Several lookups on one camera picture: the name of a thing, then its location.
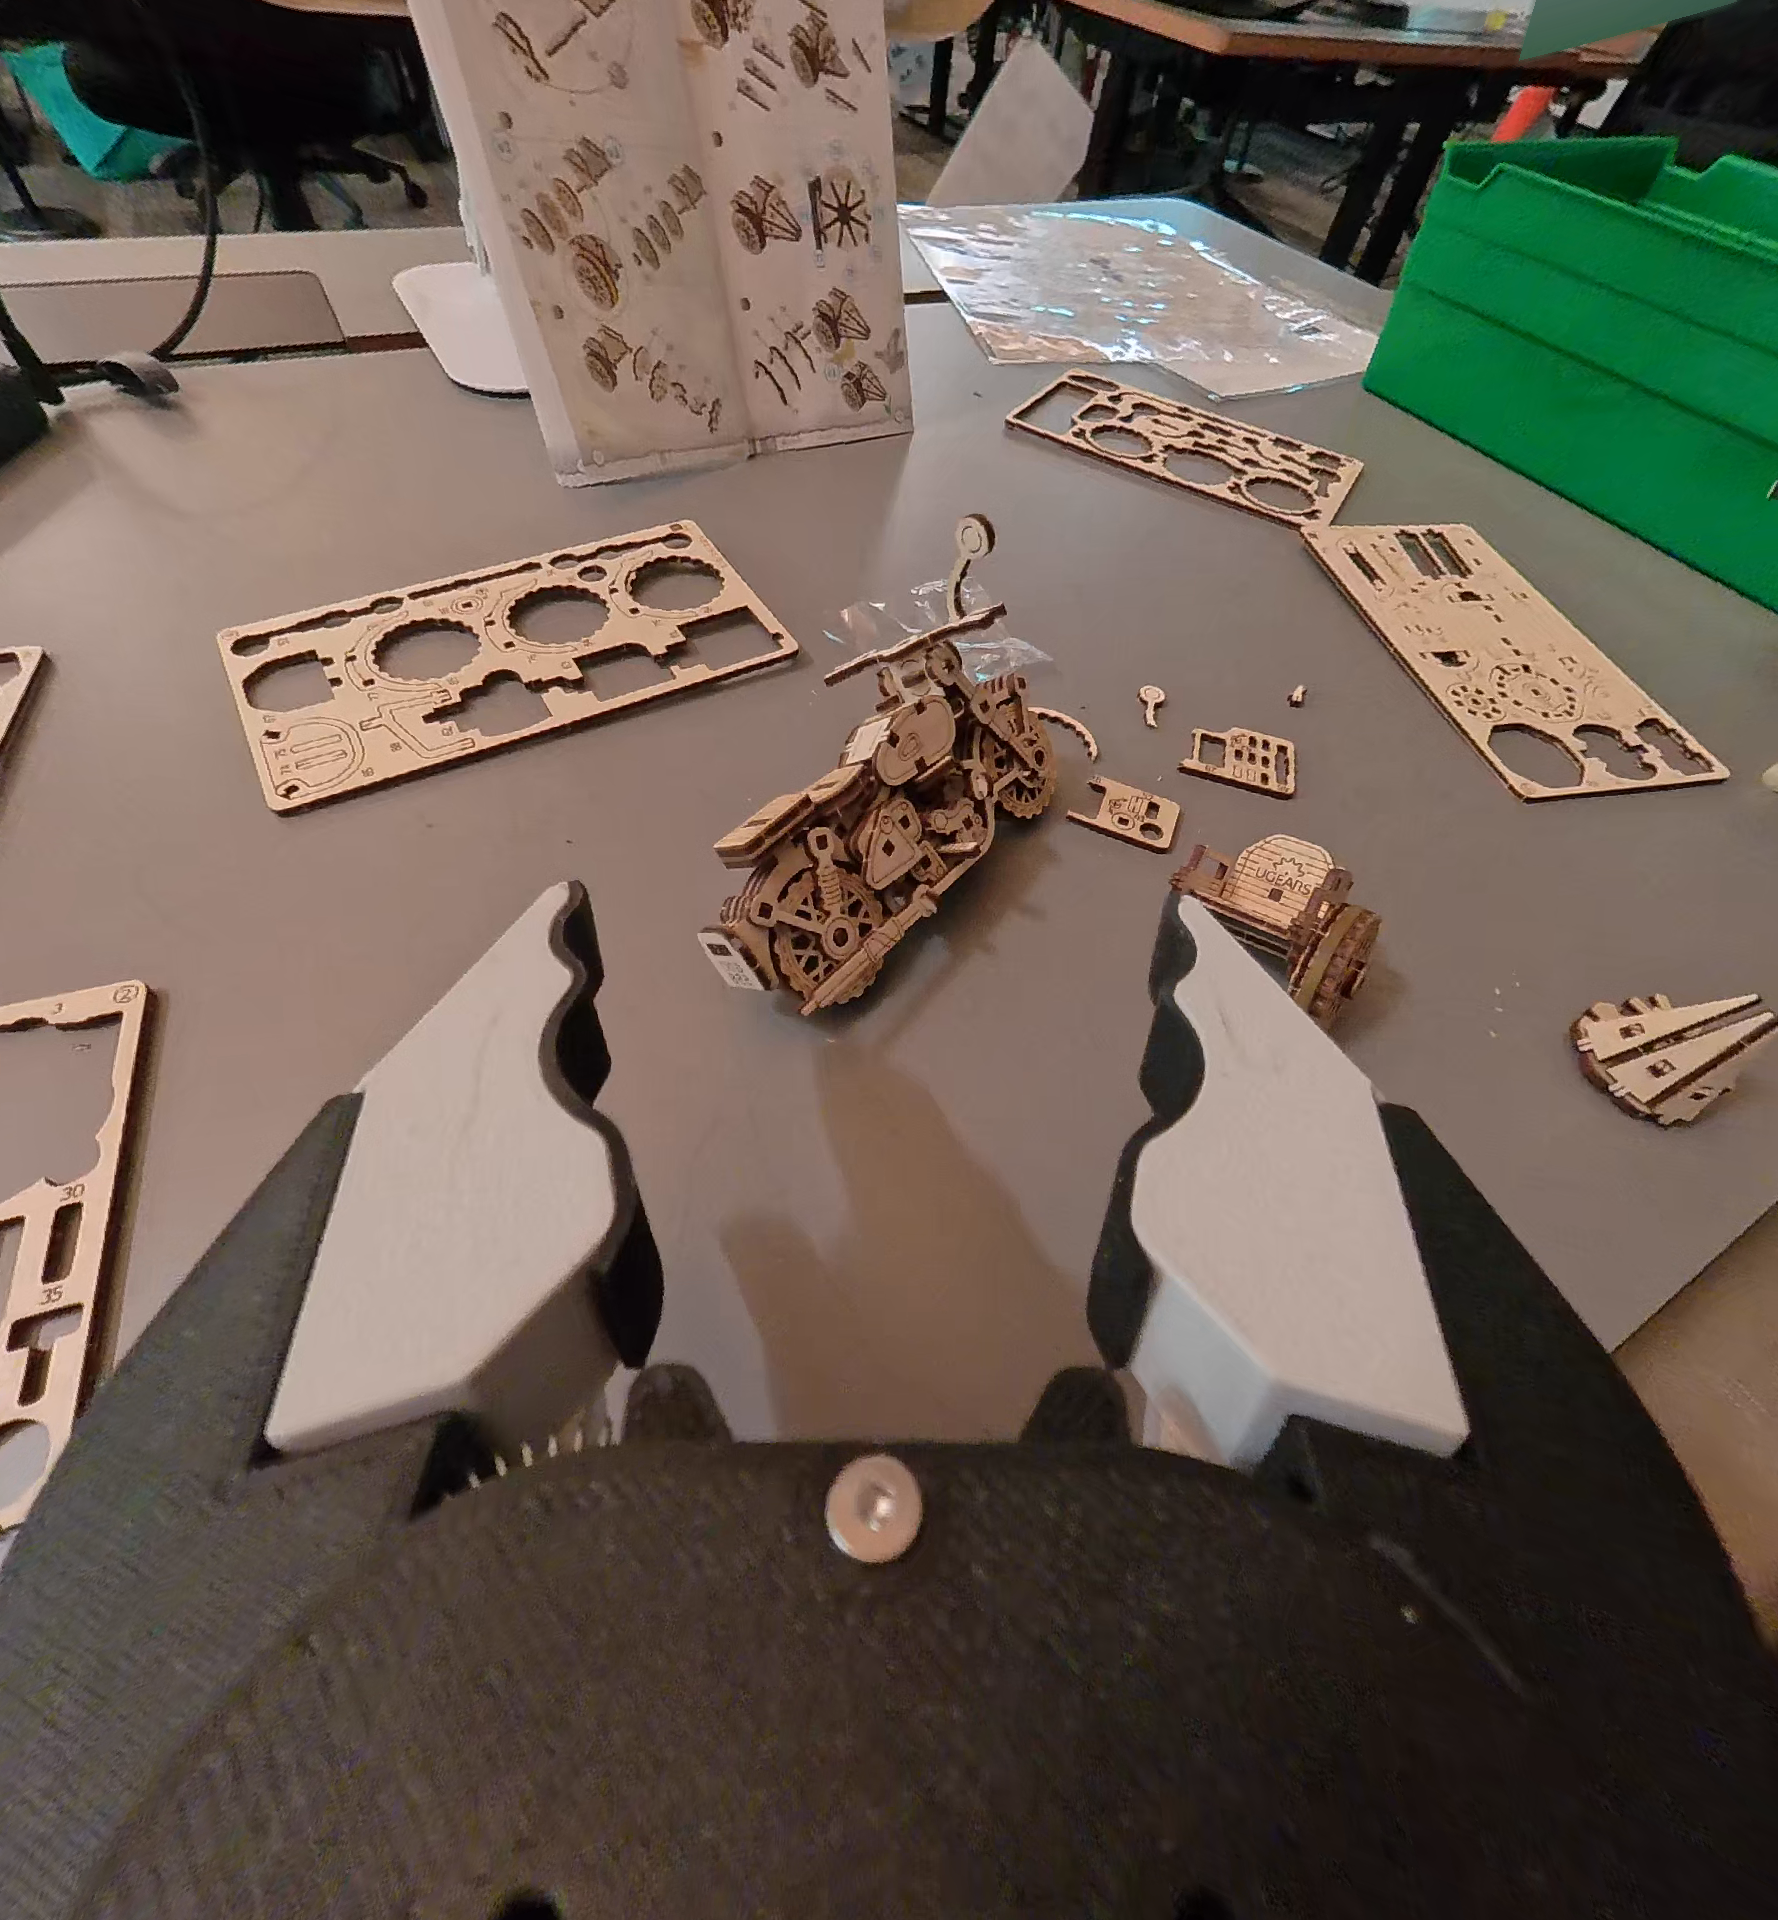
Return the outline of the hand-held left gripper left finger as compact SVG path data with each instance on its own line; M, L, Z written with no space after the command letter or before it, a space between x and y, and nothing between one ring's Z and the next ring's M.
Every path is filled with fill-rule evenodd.
M265 1439L327 1453L465 1416L492 1457L618 1434L663 1325L663 1255L598 1109L613 1054L595 904L551 884L359 1085Z

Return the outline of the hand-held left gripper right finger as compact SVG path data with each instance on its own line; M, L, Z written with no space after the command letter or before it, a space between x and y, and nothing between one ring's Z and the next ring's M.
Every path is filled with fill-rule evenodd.
M1164 903L1087 1314L1136 1441L1252 1472L1292 1420L1471 1439L1373 1083L1191 894Z

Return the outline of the wooden parts sheet with gears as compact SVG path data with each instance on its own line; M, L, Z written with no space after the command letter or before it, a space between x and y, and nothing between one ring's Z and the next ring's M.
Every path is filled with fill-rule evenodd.
M1526 804L1714 786L1729 768L1471 524L1305 527L1382 646Z

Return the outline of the cone-shaped wooden wheel assembly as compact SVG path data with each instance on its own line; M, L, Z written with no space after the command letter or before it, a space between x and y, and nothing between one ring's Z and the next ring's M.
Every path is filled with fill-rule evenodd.
M1687 1127L1735 1093L1751 1057L1778 1038L1763 997L1690 1004L1671 997L1597 1001L1569 1029L1587 1080L1620 1111Z

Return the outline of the grey desk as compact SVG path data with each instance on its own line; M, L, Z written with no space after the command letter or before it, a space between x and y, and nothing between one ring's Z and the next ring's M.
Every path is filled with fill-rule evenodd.
M609 965L606 1106L669 1274L656 1355L750 1436L977 1439L1095 1358L1087 1293L1142 1119L1147 969L1195 845L1321 843L1382 920L1339 1038L1419 1111L1606 1346L1778 1203L1778 1037L1687 1124L1578 1067L1595 1002L1778 1015L1778 617L1352 383L1239 419L1363 461L1346 522L1478 528L1731 768L1525 803L1298 536L1007 429L1048 366L906 310L915 432L567 491L533 410L427 350L201 366L157 408L79 399L0 477L0 643L46 652L0 772L0 1004L157 994L120 1267L125 1349L265 1171L560 881ZM830 615L951 571L1052 656L1101 767L1177 796L1177 852L1067 823L996 852L861 1002L724 986L714 841L838 756ZM695 521L796 636L778 668L297 816L269 810L223 629ZM1160 727L1138 689L1164 689ZM1287 707L1295 684L1303 709ZM1181 772L1195 728L1297 751L1290 798Z

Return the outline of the brown wooden desk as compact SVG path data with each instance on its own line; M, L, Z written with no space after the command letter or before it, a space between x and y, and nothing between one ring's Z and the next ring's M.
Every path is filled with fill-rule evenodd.
M1589 102L1628 80L1652 28L1528 61L1522 48L1409 26L1231 16L1185 5L1062 5L1079 40L1109 57L1082 169L1085 200L1116 195L1142 86L1172 76L1172 94L1219 127L1208 169L1213 205L1233 213L1227 173L1247 127L1365 130L1318 259L1382 283L1411 239L1449 142L1496 121L1522 89L1553 86Z

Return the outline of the white desk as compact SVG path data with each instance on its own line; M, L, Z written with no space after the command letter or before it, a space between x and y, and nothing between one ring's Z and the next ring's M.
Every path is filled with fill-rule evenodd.
M157 350L184 320L199 236L0 243L0 295L46 364ZM395 280L465 263L463 228L224 234L184 358L418 341Z

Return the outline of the green plastic bin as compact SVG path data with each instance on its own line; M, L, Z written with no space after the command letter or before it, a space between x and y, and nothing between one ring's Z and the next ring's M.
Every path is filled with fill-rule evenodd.
M1778 615L1778 167L1449 144L1363 384Z

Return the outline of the wooden sidecar model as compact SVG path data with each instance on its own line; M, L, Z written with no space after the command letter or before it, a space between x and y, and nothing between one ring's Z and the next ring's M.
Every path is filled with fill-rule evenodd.
M1169 887L1205 904L1327 1033L1373 969L1382 917L1352 901L1354 876L1307 839L1268 835L1233 858L1196 845Z

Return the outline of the black office chair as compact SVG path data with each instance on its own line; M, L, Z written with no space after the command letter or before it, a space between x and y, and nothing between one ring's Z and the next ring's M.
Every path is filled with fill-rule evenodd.
M1778 2L1671 22L1599 135L1668 139L1693 173L1727 156L1778 169Z
M377 144L433 116L421 40L404 15L256 2L0 5L0 50L54 45L82 107L112 127L180 140L214 193L252 180L274 231L316 231L316 178L429 190Z

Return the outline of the person's beige pants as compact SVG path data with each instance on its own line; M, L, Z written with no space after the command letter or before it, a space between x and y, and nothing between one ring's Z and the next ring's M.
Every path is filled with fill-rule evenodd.
M1718 1527L1778 1538L1778 1206L1615 1360Z

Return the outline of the wooden motorcycle model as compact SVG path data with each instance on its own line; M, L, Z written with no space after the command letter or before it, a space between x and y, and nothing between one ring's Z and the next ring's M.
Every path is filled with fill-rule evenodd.
M871 668L875 712L827 775L716 841L743 884L699 945L726 986L784 992L803 1017L862 997L991 852L998 819L1030 820L1055 800L1059 765L1026 679L981 681L967 665L970 639L1007 615L1003 603L972 611L967 594L996 544L991 516L959 522L948 619L829 672L834 687Z

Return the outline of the small clear plastic bag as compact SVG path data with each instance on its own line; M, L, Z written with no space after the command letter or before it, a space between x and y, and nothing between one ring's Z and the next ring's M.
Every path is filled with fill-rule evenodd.
M825 641L844 656L866 656L893 645L951 624L951 584L934 578L898 588L879 599L856 600L825 622ZM1052 654L1013 633L1009 617L998 615L984 629L954 639L964 668L974 682L1003 672L1035 674L1052 665Z

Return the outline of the clear plastic sleeve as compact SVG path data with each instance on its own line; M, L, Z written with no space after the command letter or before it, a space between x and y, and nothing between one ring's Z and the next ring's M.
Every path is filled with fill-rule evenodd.
M908 259L998 366L1174 375L1215 401L1363 375L1380 316L1327 295L1316 263L1276 263L1252 228L1160 203L900 208Z

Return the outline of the white monitor stand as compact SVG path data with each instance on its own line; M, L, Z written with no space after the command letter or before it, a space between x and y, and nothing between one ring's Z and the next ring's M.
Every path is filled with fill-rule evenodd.
M487 267L472 256L421 263L398 272L393 286L424 347L457 388L484 399L531 399L519 342Z

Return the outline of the translucent white sheet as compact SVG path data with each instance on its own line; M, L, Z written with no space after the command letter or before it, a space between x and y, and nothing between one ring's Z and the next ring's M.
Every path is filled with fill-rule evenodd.
M928 208L1056 205L1085 169L1095 109L1037 36L1021 36L983 94Z

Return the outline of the instruction booklet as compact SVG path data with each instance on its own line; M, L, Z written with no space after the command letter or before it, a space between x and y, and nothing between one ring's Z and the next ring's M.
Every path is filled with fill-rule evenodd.
M915 426L887 5L410 5L558 482Z

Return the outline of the teal cloth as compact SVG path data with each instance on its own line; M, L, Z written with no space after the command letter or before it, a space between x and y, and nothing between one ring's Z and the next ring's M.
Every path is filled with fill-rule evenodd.
M67 76L61 76L61 90L51 97L44 115L67 155L91 180L151 180L164 165L192 151L186 137L151 132L88 109Z

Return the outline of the small wooden frame with holes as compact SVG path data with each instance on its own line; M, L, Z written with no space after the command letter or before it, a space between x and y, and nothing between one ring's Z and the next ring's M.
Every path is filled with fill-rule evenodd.
M1071 807L1069 825L1142 852L1174 849L1185 819L1177 800L1109 777L1091 777L1087 793L1093 804Z

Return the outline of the slotted small wooden frame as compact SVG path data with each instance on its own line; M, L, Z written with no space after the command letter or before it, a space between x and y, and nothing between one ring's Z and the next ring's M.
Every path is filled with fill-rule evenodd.
M1251 728L1195 728L1178 763L1181 775L1278 800L1295 796L1297 770L1290 739Z

